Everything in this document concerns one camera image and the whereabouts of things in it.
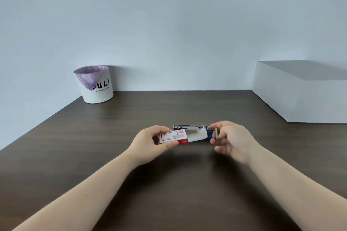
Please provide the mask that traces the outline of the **white and red staple box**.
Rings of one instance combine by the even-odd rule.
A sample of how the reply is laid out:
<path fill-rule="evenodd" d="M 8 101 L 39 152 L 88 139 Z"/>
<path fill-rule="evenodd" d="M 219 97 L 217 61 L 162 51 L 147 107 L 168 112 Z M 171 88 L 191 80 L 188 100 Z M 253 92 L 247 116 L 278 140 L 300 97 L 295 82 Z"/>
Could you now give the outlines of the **white and red staple box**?
<path fill-rule="evenodd" d="M 158 135 L 158 142 L 163 143 L 167 141 L 178 141 L 179 145 L 182 144 L 187 144 L 188 143 L 188 138 L 186 135 L 185 130 L 176 130 L 173 131 L 171 130 L 170 132 L 161 132 Z"/>

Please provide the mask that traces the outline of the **large white box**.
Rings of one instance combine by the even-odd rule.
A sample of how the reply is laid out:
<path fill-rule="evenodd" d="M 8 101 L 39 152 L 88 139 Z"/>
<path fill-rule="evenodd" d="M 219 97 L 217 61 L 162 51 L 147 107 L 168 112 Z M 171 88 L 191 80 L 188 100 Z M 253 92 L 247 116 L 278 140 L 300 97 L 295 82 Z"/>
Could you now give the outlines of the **large white box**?
<path fill-rule="evenodd" d="M 347 70 L 310 60 L 258 61 L 252 91 L 289 123 L 347 124 Z"/>

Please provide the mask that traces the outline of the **person's right forearm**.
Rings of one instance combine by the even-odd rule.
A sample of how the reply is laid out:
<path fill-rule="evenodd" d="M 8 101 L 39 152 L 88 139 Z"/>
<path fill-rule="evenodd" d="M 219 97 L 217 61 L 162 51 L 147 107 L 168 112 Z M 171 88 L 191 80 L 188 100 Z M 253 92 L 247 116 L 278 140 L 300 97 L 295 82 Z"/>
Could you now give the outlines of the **person's right forearm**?
<path fill-rule="evenodd" d="M 257 142 L 249 166 L 302 231 L 347 231 L 347 199 L 313 181 Z"/>

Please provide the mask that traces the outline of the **person's left hand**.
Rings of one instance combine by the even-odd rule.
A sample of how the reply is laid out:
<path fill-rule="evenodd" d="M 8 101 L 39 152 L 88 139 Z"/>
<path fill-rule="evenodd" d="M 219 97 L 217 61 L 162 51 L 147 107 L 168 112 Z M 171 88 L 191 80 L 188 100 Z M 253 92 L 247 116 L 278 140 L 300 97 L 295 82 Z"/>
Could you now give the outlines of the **person's left hand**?
<path fill-rule="evenodd" d="M 145 128 L 136 135 L 126 153 L 136 166 L 149 163 L 167 151 L 155 150 L 156 145 L 159 144 L 156 143 L 155 138 L 158 138 L 161 132 L 170 131 L 171 129 L 160 125 Z"/>

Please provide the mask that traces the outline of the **white round waste bin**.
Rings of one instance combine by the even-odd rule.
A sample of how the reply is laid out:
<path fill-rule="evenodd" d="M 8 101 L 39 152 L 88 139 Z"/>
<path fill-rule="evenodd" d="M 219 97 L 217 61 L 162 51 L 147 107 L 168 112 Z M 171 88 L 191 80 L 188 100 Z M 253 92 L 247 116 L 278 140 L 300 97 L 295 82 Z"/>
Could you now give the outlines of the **white round waste bin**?
<path fill-rule="evenodd" d="M 113 97 L 113 88 L 111 83 L 110 71 L 105 71 L 96 84 L 94 90 L 90 91 L 85 88 L 77 79 L 77 84 L 81 92 L 84 102 L 89 104 L 102 103 L 110 100 Z"/>

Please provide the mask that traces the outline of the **purple plastic bin bag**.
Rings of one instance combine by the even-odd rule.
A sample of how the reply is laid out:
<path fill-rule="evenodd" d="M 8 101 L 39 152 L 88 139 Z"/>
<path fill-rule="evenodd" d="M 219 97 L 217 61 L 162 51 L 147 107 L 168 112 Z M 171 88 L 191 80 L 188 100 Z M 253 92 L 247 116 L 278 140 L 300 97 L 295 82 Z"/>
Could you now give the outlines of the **purple plastic bin bag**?
<path fill-rule="evenodd" d="M 85 66 L 73 71 L 73 73 L 85 88 L 92 91 L 95 89 L 103 73 L 108 70 L 109 67 L 105 65 Z"/>

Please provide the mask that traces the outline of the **person's right hand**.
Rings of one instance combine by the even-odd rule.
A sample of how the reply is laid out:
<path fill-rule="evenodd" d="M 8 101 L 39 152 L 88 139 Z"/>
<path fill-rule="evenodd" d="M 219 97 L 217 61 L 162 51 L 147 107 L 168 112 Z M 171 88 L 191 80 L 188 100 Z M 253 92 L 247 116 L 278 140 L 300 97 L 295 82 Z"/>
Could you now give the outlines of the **person's right hand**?
<path fill-rule="evenodd" d="M 227 145 L 215 145 L 215 152 L 228 155 L 235 161 L 248 166 L 252 151 L 258 145 L 251 133 L 244 126 L 226 120 L 208 126 L 209 130 L 215 130 L 215 128 L 220 131 L 219 136 L 222 133 L 226 134 L 230 142 Z"/>

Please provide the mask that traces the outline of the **blue metal stapler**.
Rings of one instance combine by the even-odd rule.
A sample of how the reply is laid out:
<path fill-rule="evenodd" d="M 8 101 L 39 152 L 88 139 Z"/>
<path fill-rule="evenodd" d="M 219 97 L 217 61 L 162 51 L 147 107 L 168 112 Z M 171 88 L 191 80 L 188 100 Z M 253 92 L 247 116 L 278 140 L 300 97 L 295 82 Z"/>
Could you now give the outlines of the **blue metal stapler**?
<path fill-rule="evenodd" d="M 174 125 L 173 131 L 185 130 L 188 143 L 194 141 L 210 141 L 214 130 L 209 130 L 207 125 Z"/>

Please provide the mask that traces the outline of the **person's left forearm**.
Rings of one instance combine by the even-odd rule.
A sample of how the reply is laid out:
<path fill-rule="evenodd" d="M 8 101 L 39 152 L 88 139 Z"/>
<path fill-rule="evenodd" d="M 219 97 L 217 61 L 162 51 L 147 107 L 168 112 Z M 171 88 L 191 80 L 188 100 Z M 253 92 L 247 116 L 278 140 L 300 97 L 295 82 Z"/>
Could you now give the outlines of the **person's left forearm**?
<path fill-rule="evenodd" d="M 126 150 L 12 231 L 91 231 L 144 153 Z"/>

